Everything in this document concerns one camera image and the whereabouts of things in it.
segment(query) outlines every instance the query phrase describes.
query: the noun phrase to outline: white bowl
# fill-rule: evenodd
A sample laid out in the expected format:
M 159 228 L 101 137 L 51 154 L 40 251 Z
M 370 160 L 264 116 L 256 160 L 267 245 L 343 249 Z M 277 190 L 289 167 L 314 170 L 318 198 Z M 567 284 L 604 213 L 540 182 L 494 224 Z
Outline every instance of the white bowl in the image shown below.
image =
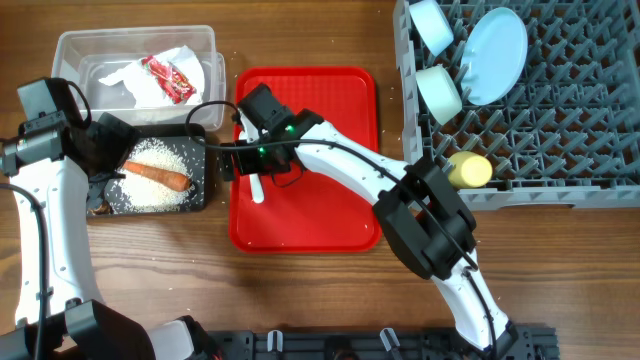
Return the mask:
M 433 56 L 438 56 L 453 42 L 453 31 L 435 0 L 423 0 L 409 6 L 409 13 L 422 41 Z
M 416 73 L 418 91 L 438 123 L 444 125 L 462 110 L 462 100 L 453 80 L 442 66 Z

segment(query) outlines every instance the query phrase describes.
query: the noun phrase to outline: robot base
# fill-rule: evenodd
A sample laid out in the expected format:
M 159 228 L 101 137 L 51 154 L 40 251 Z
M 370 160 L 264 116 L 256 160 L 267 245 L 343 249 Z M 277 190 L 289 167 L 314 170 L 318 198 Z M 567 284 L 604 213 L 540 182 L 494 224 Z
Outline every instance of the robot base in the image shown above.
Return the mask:
M 558 360 L 560 351 L 555 329 L 518 326 L 518 340 L 503 360 Z M 329 356 L 336 339 L 350 343 L 350 350 L 362 360 L 462 360 L 482 359 L 469 349 L 454 328 L 434 328 L 424 332 L 397 333 L 400 346 L 387 352 L 380 335 L 375 333 L 296 333 L 284 332 L 282 352 L 269 346 L 270 336 L 250 331 L 209 332 L 225 359 L 234 360 L 334 360 L 351 357 Z

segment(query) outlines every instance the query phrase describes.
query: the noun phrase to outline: white paper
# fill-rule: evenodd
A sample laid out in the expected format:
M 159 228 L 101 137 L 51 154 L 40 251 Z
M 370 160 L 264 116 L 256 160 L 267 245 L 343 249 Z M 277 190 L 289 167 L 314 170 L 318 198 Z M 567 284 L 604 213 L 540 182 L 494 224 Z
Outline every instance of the white paper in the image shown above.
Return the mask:
M 196 89 L 185 105 L 197 105 L 202 103 L 202 93 L 204 92 L 204 71 L 196 57 L 196 54 L 187 46 L 167 50 L 154 57 L 161 63 L 171 63 L 178 68 L 189 83 Z M 136 99 L 136 109 L 149 107 L 173 106 L 169 95 L 158 85 L 156 79 L 144 69 L 140 60 L 134 61 L 116 72 L 99 79 L 107 86 L 113 86 L 119 82 L 124 82 L 124 86 Z

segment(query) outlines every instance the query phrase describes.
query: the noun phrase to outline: dish rack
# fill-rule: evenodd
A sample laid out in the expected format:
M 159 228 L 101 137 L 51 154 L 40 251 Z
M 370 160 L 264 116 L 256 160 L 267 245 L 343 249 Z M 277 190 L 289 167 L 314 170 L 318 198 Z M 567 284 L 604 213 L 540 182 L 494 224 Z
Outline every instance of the dish rack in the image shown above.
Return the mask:
M 405 161 L 429 156 L 446 172 L 462 150 L 486 156 L 494 174 L 460 190 L 471 210 L 528 204 L 640 207 L 640 13 L 631 0 L 443 0 L 454 42 L 434 57 L 415 30 L 409 5 L 393 12 L 402 78 Z M 511 91 L 485 106 L 466 100 L 460 57 L 487 12 L 508 7 L 524 21 L 529 48 Z M 444 126 L 417 91 L 416 71 L 439 65 L 463 99 Z

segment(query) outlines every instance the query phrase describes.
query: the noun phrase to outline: wood grain surface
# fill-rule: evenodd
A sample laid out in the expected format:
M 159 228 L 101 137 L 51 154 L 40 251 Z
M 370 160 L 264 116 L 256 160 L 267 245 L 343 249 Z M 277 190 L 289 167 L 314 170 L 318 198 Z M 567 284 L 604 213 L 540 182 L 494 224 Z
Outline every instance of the wood grain surface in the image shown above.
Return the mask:
M 378 87 L 381 152 L 402 158 L 393 1 L 138 2 L 0 7 L 0 137 L 24 120 L 17 86 L 50 74 L 64 31 L 207 24 L 226 58 L 230 97 L 235 75 L 252 66 L 365 68 Z M 228 140 L 229 124 L 215 136 Z M 145 327 L 184 314 L 211 330 L 453 326 L 434 284 L 406 270 L 384 240 L 355 255 L 241 253 L 227 235 L 229 189 L 217 189 L 201 213 L 89 221 L 109 306 Z M 556 327 L 563 359 L 640 357 L 640 210 L 531 206 L 475 215 L 481 268 L 513 321 Z M 0 333 L 14 324 L 19 236 L 13 196 L 0 193 Z

